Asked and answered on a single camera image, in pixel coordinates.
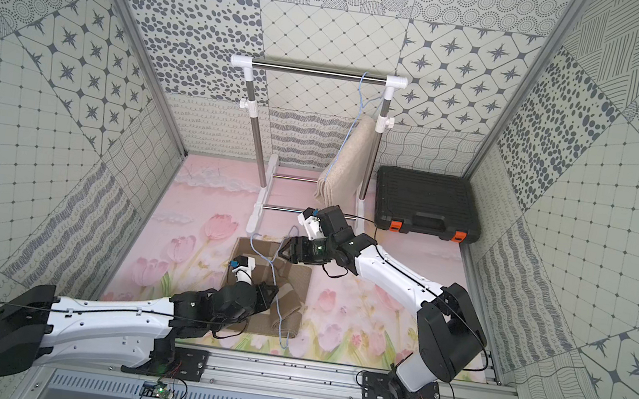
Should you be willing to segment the brown plaid scarf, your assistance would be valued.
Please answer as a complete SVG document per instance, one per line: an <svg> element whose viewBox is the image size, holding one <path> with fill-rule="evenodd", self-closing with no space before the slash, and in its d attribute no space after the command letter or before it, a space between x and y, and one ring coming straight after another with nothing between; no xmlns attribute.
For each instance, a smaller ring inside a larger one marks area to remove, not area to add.
<svg viewBox="0 0 639 399"><path fill-rule="evenodd" d="M249 238L243 237L237 240L232 252L233 259L239 256L251 256L255 258L256 266L252 272L252 285L260 283L272 284L270 266L265 260L256 255L249 243ZM273 257L280 244L271 241L256 240L254 245L258 252ZM291 264L279 257L275 260L276 276L279 287L280 309L282 312L283 323L282 331L289 334L289 339L295 339L303 321L305 300L307 292L310 288L312 271L310 267L305 265ZM230 275L230 271L224 281L225 286L236 283L234 277ZM264 335L278 337L278 321L275 305L272 305L269 311L261 314L250 316L246 323L239 323L232 327L234 330L245 331L249 334Z"/></svg>

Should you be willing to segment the beige wool scarf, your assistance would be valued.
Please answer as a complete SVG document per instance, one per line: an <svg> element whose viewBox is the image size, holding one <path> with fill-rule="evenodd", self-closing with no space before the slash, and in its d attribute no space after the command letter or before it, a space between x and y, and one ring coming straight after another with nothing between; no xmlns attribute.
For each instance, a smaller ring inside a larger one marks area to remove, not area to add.
<svg viewBox="0 0 639 399"><path fill-rule="evenodd" d="M339 154L318 177L315 198L325 208L341 205L361 186L376 136L375 127L376 122L370 116L363 116Z"/></svg>

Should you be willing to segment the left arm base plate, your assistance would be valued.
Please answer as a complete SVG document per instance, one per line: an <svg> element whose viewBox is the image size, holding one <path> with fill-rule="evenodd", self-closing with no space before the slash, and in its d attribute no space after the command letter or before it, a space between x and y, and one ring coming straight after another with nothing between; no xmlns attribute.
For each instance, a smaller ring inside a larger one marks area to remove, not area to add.
<svg viewBox="0 0 639 399"><path fill-rule="evenodd" d="M208 350L178 348L156 339L147 362L134 367L122 365L121 372L167 379L176 377L185 381L199 382L206 370L209 357Z"/></svg>

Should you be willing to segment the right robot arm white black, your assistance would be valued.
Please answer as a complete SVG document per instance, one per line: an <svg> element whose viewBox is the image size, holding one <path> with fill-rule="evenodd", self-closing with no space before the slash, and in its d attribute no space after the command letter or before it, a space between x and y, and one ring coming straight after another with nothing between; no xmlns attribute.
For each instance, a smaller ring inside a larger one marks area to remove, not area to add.
<svg viewBox="0 0 639 399"><path fill-rule="evenodd" d="M442 286L398 262L371 236L357 234L339 206L307 208L298 215L302 237L283 243L279 256L291 264L335 263L374 283L417 321L417 350L393 367L391 384L415 393L449 383L480 353L486 338L465 288Z"/></svg>

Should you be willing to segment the light blue wire hanger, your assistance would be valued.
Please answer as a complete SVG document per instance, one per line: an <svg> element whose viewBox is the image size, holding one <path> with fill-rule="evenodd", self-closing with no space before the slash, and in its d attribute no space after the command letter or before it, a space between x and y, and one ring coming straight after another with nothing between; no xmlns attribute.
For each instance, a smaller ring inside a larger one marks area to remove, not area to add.
<svg viewBox="0 0 639 399"><path fill-rule="evenodd" d="M372 103L374 103L375 101L378 101L378 105L377 105L377 110L379 110L379 108L383 105L383 98L381 98L381 96L376 97L373 96L371 98L365 98L363 95L363 84L365 83L365 80L367 80L368 76L370 75L370 71L365 71L364 73L361 74L359 82L358 82L358 87L357 89L357 97L358 97L358 104L357 104L357 114L355 115L355 118L352 121L351 126L349 126L343 142L341 142L340 147L338 148L337 153L335 154L335 157L333 158L333 161L329 164L329 166L327 167L327 169L325 170L325 172L323 173L323 181L328 180L329 176L331 175L331 172L333 172L334 170L334 165L336 164L336 162L339 160L339 158L341 157L341 154L347 144L347 142L349 142L349 138L350 136L353 134L354 129L357 127L359 121L362 119L363 116L365 116L367 114L368 108L370 107L370 105Z"/></svg>
<svg viewBox="0 0 639 399"><path fill-rule="evenodd" d="M281 241L280 244L284 244L290 238L297 237L299 235L300 235L299 228L297 226L293 226L292 225L291 228L289 228L288 233L282 238L282 241ZM267 262L267 264L270 267L272 284L273 284L274 288L276 288L278 290L279 287L278 287L278 284L277 284L278 281L277 281L277 276L276 276L277 272L276 272L276 268L275 268L276 267L275 266L275 260L279 256L280 249L277 249L275 254L273 255L273 257L271 257L271 258L261 254L260 252L257 251L257 249L256 249L256 247L254 245L255 238L259 237L259 236L260 236L260 233L258 233L256 231L254 231L254 232L252 232L252 233L250 233L248 235L248 238L250 240L249 243L250 243L250 246L251 246L250 248L252 248L252 251L254 251L254 253L256 255L260 256L260 258L262 258L263 260L265 260ZM278 339L279 339L278 343L279 343L279 347L281 349L287 351L289 349L290 339L289 339L289 334L284 334L283 331L282 331L283 317L282 317L282 312L281 312L281 309L280 309L280 305L281 305L280 300L279 300L280 296L278 296L278 295L279 295L278 293L275 293L274 302L273 302L273 304L276 307L276 310L274 312L277 315L277 321L278 321L278 326L276 327L277 331L278 331Z"/></svg>

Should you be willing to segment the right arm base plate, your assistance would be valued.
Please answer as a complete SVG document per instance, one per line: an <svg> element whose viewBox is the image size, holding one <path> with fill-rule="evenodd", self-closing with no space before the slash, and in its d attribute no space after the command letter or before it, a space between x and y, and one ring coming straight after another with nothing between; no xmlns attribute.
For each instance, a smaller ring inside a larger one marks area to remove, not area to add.
<svg viewBox="0 0 639 399"><path fill-rule="evenodd" d="M361 387L362 399L441 399L437 382L417 391L408 391L393 373L360 371L356 383Z"/></svg>

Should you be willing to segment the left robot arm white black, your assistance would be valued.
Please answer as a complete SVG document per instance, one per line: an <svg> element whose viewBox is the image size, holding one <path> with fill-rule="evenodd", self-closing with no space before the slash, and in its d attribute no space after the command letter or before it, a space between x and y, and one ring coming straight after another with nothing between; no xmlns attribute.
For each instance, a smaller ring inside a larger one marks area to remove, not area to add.
<svg viewBox="0 0 639 399"><path fill-rule="evenodd" d="M59 361L114 363L124 373L162 375L175 343L204 337L268 311L278 288L236 281L144 301L59 297L40 285L0 306L0 377Z"/></svg>

